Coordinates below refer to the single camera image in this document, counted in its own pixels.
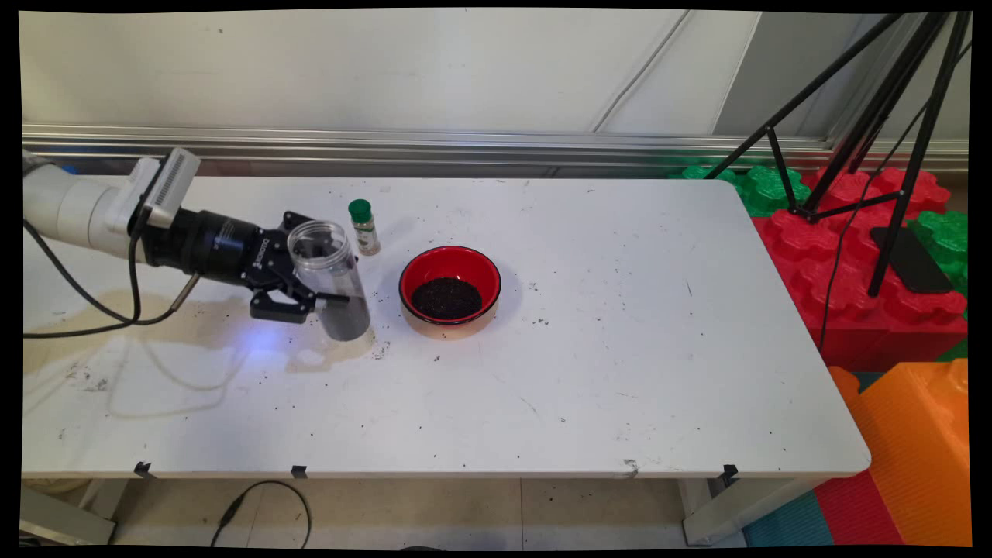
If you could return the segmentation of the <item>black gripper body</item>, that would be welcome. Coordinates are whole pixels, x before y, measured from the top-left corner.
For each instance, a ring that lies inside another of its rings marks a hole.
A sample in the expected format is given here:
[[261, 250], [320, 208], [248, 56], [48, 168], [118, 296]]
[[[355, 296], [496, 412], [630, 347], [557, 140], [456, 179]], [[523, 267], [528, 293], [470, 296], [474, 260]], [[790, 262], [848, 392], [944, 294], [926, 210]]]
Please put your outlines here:
[[168, 227], [146, 226], [142, 247], [149, 265], [210, 281], [281, 292], [300, 285], [281, 226], [262, 229], [219, 213], [181, 209]]

